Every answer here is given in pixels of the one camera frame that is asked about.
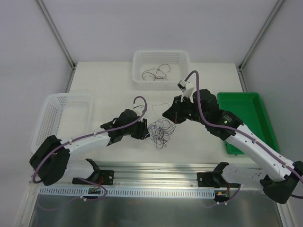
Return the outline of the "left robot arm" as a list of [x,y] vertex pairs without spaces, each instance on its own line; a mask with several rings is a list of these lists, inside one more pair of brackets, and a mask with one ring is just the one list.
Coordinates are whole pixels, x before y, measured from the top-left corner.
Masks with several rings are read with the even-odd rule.
[[124,136],[144,140],[148,135],[147,119],[131,109],[124,110],[93,133],[78,138],[62,140],[51,135],[29,161],[34,170],[33,183],[49,186],[69,181],[72,184],[99,186],[105,183],[103,170],[91,158],[76,160],[76,157],[95,148],[120,142]]

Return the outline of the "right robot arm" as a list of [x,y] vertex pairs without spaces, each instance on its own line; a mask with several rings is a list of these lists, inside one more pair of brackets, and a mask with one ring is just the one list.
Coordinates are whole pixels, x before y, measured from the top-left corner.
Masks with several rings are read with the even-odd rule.
[[258,169],[220,162],[209,173],[202,174],[202,183],[220,188],[226,184],[242,184],[262,190],[273,201],[285,204],[302,179],[303,163],[293,162],[259,139],[244,122],[230,111],[220,109],[215,95],[207,89],[194,92],[193,98],[174,97],[163,117],[181,124],[186,120],[198,122],[208,132],[235,146],[251,158]]

